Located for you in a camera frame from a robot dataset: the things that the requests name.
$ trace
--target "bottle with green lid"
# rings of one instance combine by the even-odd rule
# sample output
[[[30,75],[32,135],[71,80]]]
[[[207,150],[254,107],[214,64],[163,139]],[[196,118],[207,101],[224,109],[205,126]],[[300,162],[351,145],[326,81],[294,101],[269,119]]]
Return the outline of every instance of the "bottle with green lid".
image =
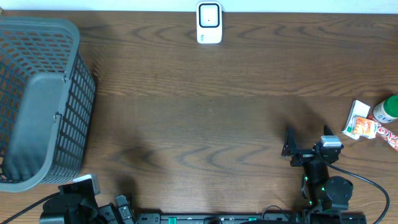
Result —
[[[384,100],[373,109],[374,118],[380,123],[390,123],[398,118],[398,96]]]

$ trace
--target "green lid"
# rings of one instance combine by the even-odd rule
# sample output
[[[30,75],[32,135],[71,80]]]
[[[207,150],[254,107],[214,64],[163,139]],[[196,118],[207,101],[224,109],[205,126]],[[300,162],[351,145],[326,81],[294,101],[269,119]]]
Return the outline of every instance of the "green lid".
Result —
[[[394,118],[398,118],[398,96],[392,96],[384,101],[384,110]]]

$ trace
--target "white wall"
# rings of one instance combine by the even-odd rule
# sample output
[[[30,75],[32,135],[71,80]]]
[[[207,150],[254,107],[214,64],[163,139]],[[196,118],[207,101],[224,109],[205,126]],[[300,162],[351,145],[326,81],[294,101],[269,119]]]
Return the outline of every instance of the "white wall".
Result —
[[[1,0],[3,9],[194,11],[198,0]],[[219,0],[225,12],[398,13],[398,0]]]

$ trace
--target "wood grain surface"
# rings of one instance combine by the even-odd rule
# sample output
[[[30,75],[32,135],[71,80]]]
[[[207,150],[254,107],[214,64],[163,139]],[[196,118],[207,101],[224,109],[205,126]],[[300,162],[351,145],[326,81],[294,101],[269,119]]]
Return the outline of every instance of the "wood grain surface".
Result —
[[[196,42],[191,12],[5,11],[74,22],[98,91],[82,174],[99,176],[99,205],[131,192],[163,212],[300,209],[303,169],[280,156],[285,128],[311,147],[328,124],[336,163],[389,192],[398,223],[398,154],[382,139],[341,134],[351,104],[398,91],[394,15],[225,13],[223,41]],[[386,125],[398,133],[398,123]],[[372,223],[385,199],[353,177],[350,211]],[[0,193],[0,220],[57,192]],[[38,223],[41,206],[14,223]]]

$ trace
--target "gray plastic basket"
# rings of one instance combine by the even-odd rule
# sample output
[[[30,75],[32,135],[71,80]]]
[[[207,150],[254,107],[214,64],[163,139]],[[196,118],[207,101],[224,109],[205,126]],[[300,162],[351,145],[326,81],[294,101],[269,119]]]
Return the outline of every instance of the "gray plastic basket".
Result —
[[[0,190],[79,173],[95,97],[79,41],[69,21],[0,17]]]

